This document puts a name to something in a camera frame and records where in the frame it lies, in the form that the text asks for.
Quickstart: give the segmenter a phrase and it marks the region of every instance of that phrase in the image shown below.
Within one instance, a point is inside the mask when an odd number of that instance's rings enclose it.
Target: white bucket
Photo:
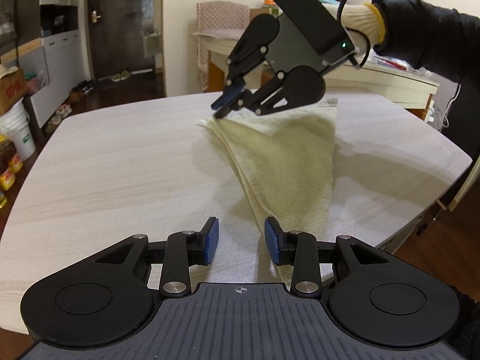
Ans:
[[[6,114],[0,116],[0,132],[13,142],[22,161],[35,151],[35,143],[28,122],[29,117],[23,107],[23,99],[16,102]]]
[[[35,142],[33,142],[28,123],[18,130],[9,131],[6,136],[15,145],[15,149],[17,149],[17,153],[22,161],[25,161],[34,153]]]

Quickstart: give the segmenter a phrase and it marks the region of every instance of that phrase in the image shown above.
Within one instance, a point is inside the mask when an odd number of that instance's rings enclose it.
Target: white wooden table top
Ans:
[[[210,267],[190,270],[194,286],[277,280],[220,141],[196,125],[211,115],[217,95],[121,105],[61,124],[0,242],[2,328],[26,333],[20,300],[39,279],[133,234],[166,240],[200,230],[210,216],[220,219],[217,254]],[[324,240],[351,234],[378,246],[427,209],[471,160],[381,96],[345,90],[334,96],[334,190]],[[152,270],[153,285],[159,272]]]

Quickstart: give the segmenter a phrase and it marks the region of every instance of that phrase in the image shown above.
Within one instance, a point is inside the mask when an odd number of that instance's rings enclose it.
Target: yellow glove cuff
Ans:
[[[375,14],[375,17],[377,18],[378,26],[380,28],[380,34],[378,36],[378,42],[379,42],[378,44],[382,44],[386,36],[386,26],[385,26],[385,22],[383,21],[383,16],[375,5],[370,3],[365,3],[364,5],[370,8],[370,10]]]

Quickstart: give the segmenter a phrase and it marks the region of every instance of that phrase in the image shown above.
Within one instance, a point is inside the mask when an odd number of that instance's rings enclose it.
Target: door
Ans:
[[[143,55],[142,40],[142,31],[154,30],[153,0],[88,0],[88,5],[90,14],[97,14],[89,20],[95,78],[155,68],[155,58]]]

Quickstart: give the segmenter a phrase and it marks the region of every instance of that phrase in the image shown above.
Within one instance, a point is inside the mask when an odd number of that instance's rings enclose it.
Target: bottle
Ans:
[[[8,166],[8,160],[4,156],[0,157],[0,187],[4,191],[8,191],[15,180],[16,177]]]
[[[23,162],[17,153],[14,143],[3,135],[0,135],[0,156],[7,159],[8,166],[14,174],[17,174],[23,168]]]
[[[0,209],[5,207],[7,203],[8,203],[7,197],[2,191],[0,191]]]

